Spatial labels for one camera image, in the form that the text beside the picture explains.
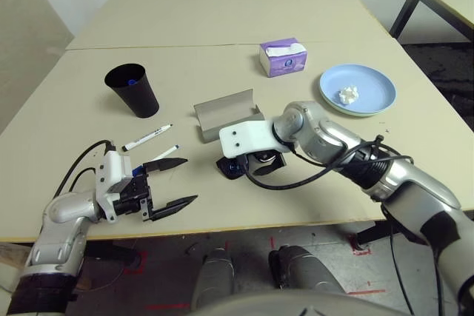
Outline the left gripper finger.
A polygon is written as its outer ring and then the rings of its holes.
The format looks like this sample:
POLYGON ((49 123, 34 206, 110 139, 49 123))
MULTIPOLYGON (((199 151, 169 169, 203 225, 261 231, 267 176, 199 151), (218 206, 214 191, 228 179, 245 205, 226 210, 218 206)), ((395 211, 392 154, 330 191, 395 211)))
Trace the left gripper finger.
POLYGON ((191 196, 187 196, 184 198, 179 198, 177 200, 171 201, 167 203, 166 206, 157 210, 153 210, 150 213, 150 220, 157 221, 162 218, 166 218, 170 215, 176 214, 177 212, 179 212, 180 210, 182 210, 183 208, 191 204, 195 199, 197 199, 197 197, 198 197, 197 195, 191 195, 191 196))
POLYGON ((146 162, 142 164, 142 175, 148 176, 151 172, 162 172, 173 169, 187 162, 188 160, 186 158, 161 158, 155 161, 146 162))

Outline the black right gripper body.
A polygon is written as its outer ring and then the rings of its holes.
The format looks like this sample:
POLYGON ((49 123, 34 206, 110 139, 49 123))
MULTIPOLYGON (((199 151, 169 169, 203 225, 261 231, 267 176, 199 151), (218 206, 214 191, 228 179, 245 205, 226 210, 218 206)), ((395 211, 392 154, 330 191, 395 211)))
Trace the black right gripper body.
POLYGON ((283 154, 274 149, 249 153, 247 159, 253 169, 262 167, 280 169, 287 165, 283 154))

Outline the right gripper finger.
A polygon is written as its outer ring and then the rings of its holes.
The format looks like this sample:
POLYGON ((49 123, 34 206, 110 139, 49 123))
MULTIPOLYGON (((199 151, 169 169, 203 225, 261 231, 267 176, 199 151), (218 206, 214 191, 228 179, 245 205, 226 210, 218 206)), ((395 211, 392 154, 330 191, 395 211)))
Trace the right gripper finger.
POLYGON ((254 176, 263 176, 269 175, 272 172, 275 172, 277 169, 283 167, 283 164, 279 161, 273 161, 271 164, 260 165, 254 172, 254 176))

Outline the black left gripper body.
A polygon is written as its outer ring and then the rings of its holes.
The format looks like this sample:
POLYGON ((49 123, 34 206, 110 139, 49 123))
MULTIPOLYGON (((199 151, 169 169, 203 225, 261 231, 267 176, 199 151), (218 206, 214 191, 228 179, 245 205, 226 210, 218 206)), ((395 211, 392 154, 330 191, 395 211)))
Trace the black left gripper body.
POLYGON ((137 175, 120 192, 119 199, 113 202, 117 216, 140 214, 143 221, 150 220, 153 201, 147 175, 137 175))

